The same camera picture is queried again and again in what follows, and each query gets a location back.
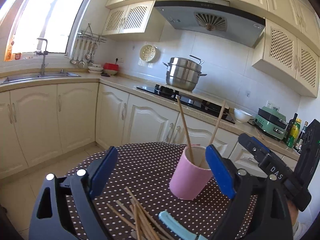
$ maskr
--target range hood vent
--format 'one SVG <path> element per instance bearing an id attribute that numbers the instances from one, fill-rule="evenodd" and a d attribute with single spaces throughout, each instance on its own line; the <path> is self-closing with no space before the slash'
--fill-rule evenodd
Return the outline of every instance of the range hood vent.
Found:
<path id="1" fill-rule="evenodd" d="M 266 20 L 251 13 L 204 1 L 156 1 L 154 6 L 175 28 L 219 36 L 253 47 Z"/>

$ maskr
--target green electric cooker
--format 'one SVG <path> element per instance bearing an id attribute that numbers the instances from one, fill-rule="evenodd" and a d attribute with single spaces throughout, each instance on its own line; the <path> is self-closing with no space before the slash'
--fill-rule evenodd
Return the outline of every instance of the green electric cooker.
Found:
<path id="1" fill-rule="evenodd" d="M 266 135 L 280 141 L 286 134 L 288 123 L 286 122 L 285 116 L 280 114 L 276 107 L 271 109 L 264 106 L 262 109 L 259 108 L 254 124 Z"/>

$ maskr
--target pot handle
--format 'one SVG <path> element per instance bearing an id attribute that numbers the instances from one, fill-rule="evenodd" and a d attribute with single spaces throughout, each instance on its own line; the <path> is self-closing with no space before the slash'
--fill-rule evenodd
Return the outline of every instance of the pot handle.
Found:
<path id="1" fill-rule="evenodd" d="M 204 61 L 202 59 L 198 58 L 198 57 L 195 57 L 195 56 L 192 56 L 192 55 L 189 55 L 189 56 L 200 60 L 199 65 L 202 65 L 204 63 Z"/>

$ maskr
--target round table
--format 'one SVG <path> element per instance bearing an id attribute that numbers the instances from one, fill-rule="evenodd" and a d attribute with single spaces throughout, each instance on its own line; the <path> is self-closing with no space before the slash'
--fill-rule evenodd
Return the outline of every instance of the round table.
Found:
<path id="1" fill-rule="evenodd" d="M 224 196 L 212 178 L 203 191 L 192 201 L 175 197 L 169 182 L 174 169 L 186 145 L 168 144 L 163 142 L 127 144 L 118 149 L 118 162 L 111 173 L 103 193 L 93 200 L 101 219 L 110 231 L 114 240 L 131 238 L 132 229 L 122 222 L 106 205 L 111 204 L 116 210 L 130 220 L 130 217 L 115 203 L 120 200 L 129 208 L 130 196 L 125 190 L 129 187 L 143 207 L 153 218 L 175 239 L 180 239 L 170 231 L 159 219 L 158 214 L 167 210 L 181 225 L 190 232 L 203 235 L 210 239 L 219 225 L 228 207 L 228 198 Z M 85 159 L 67 175 L 73 175 L 79 169 L 86 169 L 92 161 L 102 158 L 106 151 L 95 153 Z M 244 217 L 238 238 L 245 235 L 250 223 L 255 204 L 252 196 L 251 204 Z M 81 225 L 72 196 L 67 196 L 68 207 L 76 233 L 87 239 Z"/>

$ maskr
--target gas stove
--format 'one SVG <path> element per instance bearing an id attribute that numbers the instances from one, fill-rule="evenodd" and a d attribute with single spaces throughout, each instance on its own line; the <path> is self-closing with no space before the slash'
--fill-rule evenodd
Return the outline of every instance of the gas stove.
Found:
<path id="1" fill-rule="evenodd" d="M 221 106 L 217 105 L 216 103 L 212 103 L 210 101 L 197 98 L 196 95 L 187 95 L 179 90 L 175 90 L 161 85 L 156 85 L 155 87 L 137 87 L 137 89 L 154 95 L 158 95 L 162 98 L 167 98 L 174 102 L 177 102 L 176 97 L 178 96 L 181 104 L 193 109 L 197 109 L 201 112 L 213 115 L 215 117 L 219 116 L 221 110 Z M 222 119 L 226 120 L 227 122 L 235 123 L 235 121 L 229 113 L 229 109 L 227 108 L 225 108 L 223 111 Z"/>

